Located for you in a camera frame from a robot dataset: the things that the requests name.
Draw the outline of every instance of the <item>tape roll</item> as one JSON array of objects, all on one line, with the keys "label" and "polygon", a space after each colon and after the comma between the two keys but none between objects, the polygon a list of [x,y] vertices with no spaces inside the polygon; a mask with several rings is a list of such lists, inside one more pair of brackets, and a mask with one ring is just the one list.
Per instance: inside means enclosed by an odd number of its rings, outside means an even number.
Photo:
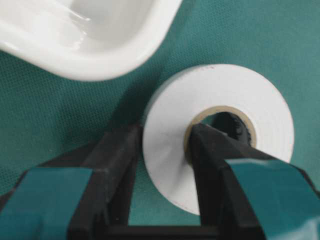
[{"label": "tape roll", "polygon": [[287,163],[293,152],[294,125],[288,105],[259,73],[237,65],[214,64],[175,74],[155,92],[146,108],[143,156],[159,192],[197,215],[197,190],[185,157],[185,139],[192,124],[218,112],[238,116],[258,150]]}]

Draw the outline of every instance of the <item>tape core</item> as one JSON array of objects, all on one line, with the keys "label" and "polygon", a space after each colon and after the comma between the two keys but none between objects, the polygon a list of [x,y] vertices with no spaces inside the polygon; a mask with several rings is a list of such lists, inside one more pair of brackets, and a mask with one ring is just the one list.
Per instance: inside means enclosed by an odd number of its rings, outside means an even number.
[{"label": "tape core", "polygon": [[229,113],[230,116],[235,121],[235,124],[238,125],[238,128],[242,128],[242,131],[247,132],[247,135],[248,135],[247,143],[253,148],[257,146],[257,134],[255,131],[254,125],[246,114],[244,114],[242,111],[232,106],[226,106],[226,105],[214,106],[214,107],[207,108],[202,112],[200,112],[198,115],[196,115],[192,119],[192,121],[190,122],[190,124],[188,125],[185,131],[184,140],[183,140],[183,149],[184,149],[185,157],[189,163],[191,162],[190,161],[191,155],[188,148],[188,144],[189,144],[189,137],[190,137],[193,125],[199,124],[209,116],[216,115],[218,113]]}]

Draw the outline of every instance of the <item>teal rubber pad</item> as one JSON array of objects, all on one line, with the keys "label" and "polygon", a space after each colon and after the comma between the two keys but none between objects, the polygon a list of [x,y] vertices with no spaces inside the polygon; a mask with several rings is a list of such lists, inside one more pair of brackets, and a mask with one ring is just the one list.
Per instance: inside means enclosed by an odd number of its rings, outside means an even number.
[{"label": "teal rubber pad", "polygon": [[268,240],[317,240],[320,200],[302,174],[283,161],[230,159]]},{"label": "teal rubber pad", "polygon": [[0,239],[66,240],[91,175],[92,169],[79,167],[28,171],[0,213]]}]

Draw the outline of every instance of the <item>white ceramic dish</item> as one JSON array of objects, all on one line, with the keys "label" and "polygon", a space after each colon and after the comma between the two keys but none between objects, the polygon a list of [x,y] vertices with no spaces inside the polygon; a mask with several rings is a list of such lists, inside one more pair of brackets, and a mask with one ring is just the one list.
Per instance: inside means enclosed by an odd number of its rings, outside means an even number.
[{"label": "white ceramic dish", "polygon": [[164,39],[182,0],[0,0],[0,49],[65,78],[112,79]]}]

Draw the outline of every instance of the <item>green fabric surface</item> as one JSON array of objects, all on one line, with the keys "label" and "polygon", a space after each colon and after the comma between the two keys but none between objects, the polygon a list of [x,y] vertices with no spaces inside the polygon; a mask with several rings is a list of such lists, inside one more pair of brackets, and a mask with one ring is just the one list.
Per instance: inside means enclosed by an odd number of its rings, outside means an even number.
[{"label": "green fabric surface", "polygon": [[[0,53],[0,193],[23,170],[138,121],[173,74],[218,63],[257,71],[278,88],[294,121],[292,163],[320,188],[320,1],[185,0],[156,53],[114,80],[68,80]],[[199,224],[199,217],[163,198],[140,161],[129,222]]]}]

